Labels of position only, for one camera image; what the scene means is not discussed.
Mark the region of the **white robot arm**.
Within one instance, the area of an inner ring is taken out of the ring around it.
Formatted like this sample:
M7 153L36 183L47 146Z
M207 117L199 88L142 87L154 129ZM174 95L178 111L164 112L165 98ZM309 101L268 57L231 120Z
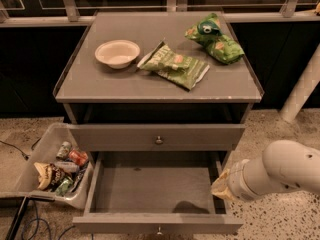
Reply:
M319 45L278 117L287 124L295 121L319 83ZM211 185L221 199L253 201L273 193L307 191L320 193L320 149L282 138L268 143L257 155L242 155L223 169Z

